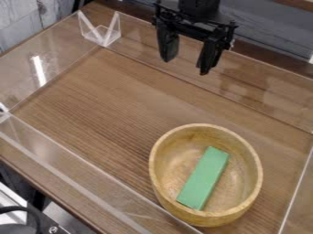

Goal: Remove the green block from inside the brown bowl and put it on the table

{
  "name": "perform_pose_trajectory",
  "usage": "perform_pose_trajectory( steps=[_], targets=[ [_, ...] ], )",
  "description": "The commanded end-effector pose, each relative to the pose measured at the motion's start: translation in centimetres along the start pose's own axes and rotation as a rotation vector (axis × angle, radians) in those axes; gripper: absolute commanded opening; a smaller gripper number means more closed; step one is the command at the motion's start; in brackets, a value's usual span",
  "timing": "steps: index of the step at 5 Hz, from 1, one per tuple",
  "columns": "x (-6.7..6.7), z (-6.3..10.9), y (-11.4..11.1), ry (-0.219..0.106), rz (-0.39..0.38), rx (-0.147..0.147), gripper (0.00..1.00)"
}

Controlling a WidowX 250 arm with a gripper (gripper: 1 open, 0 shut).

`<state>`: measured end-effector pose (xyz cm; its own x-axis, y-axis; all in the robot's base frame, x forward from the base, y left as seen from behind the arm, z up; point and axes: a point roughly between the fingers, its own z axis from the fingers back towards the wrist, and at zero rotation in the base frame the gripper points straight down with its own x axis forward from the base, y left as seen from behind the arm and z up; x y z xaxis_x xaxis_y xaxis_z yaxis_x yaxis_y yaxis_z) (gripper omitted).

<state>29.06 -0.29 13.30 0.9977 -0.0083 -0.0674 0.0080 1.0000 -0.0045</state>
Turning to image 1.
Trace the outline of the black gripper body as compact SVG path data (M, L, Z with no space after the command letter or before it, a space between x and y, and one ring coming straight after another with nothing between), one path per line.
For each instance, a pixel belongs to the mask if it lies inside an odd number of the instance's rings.
M221 13L221 0L157 0L153 25L164 22L177 34L205 41L210 36L229 49L237 22Z

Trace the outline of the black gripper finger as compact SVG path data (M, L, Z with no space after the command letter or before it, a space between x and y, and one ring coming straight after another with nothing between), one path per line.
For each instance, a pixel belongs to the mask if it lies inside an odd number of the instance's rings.
M217 39L209 38L205 41L196 65L201 75L206 75L210 69L217 66L223 51L224 43Z
M157 38L161 57L165 62L169 62L176 58L178 54L178 32L173 30L168 25L158 25Z

